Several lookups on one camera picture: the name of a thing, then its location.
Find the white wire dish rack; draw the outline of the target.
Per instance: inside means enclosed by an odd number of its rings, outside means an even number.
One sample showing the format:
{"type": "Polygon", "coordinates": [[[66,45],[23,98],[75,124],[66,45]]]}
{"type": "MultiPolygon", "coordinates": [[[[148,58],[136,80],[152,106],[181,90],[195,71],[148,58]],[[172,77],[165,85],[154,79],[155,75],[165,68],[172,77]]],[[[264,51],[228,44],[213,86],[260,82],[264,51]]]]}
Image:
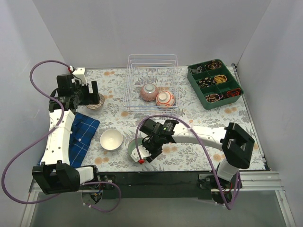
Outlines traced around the white wire dish rack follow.
{"type": "Polygon", "coordinates": [[[130,112],[174,113],[180,106],[178,58],[175,54],[131,54],[128,56],[123,106],[130,112]],[[143,86],[155,85],[175,98],[172,107],[163,108],[156,101],[144,100],[143,86]]]}

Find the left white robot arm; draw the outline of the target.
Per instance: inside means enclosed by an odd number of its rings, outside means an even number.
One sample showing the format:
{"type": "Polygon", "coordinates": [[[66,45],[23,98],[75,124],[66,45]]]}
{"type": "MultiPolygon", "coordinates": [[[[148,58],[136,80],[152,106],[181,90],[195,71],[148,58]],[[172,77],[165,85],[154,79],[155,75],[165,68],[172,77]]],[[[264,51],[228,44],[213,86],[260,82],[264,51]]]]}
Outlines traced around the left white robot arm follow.
{"type": "Polygon", "coordinates": [[[101,183],[97,167],[81,164],[100,122],[76,110],[80,105],[99,104],[97,82],[92,81],[89,90],[85,72],[77,70],[56,79],[58,88],[49,102],[50,129],[54,131],[32,175],[45,194],[76,192],[84,183],[96,189],[101,183]]]}

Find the orange floral bowl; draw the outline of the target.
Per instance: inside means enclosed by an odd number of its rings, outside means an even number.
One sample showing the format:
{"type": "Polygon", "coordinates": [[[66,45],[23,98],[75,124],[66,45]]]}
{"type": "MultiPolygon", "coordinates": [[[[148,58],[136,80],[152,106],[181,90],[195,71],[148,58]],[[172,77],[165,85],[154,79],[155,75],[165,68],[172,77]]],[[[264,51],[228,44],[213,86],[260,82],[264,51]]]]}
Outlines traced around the orange floral bowl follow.
{"type": "Polygon", "coordinates": [[[157,94],[156,105],[162,108],[170,108],[175,104],[176,97],[170,91],[161,91],[157,94]]]}

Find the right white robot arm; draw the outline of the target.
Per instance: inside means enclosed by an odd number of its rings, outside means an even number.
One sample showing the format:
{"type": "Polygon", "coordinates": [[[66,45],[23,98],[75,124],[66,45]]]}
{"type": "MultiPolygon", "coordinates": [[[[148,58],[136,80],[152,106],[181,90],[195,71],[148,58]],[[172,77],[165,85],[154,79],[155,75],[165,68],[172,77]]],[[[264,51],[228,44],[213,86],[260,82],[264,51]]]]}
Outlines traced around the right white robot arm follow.
{"type": "Polygon", "coordinates": [[[162,153],[162,146],[168,143],[201,144],[222,151],[225,159],[214,176],[214,182],[220,188],[227,187],[238,170],[249,168],[255,143],[241,126],[233,122],[226,127],[210,128],[190,127],[181,120],[168,119],[161,124],[147,119],[139,131],[147,136],[135,138],[132,159],[140,164],[153,161],[162,153]]]}

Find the celadon green bowl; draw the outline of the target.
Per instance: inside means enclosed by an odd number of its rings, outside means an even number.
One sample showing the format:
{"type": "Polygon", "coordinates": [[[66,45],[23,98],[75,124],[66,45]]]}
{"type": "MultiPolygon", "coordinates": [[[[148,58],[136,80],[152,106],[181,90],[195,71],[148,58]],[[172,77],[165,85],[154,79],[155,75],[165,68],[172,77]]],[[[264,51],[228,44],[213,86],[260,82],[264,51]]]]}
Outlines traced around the celadon green bowl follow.
{"type": "MultiPolygon", "coordinates": [[[[138,138],[138,149],[139,149],[139,153],[141,155],[141,157],[143,157],[143,147],[142,147],[142,140],[143,138],[138,138]]],[[[127,149],[128,155],[133,159],[133,161],[135,162],[139,162],[139,155],[136,149],[136,145],[135,145],[135,140],[132,140],[129,144],[128,144],[128,149],[127,149]]]]}

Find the black white leaf bowl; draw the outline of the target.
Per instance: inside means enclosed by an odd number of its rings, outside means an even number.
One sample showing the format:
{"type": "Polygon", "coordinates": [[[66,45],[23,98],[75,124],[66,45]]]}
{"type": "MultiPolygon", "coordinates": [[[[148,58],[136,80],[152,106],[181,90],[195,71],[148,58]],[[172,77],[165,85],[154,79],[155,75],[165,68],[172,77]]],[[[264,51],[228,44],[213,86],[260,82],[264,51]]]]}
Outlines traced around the black white leaf bowl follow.
{"type": "Polygon", "coordinates": [[[154,84],[145,84],[140,90],[140,96],[145,101],[154,101],[159,89],[154,84]]]}

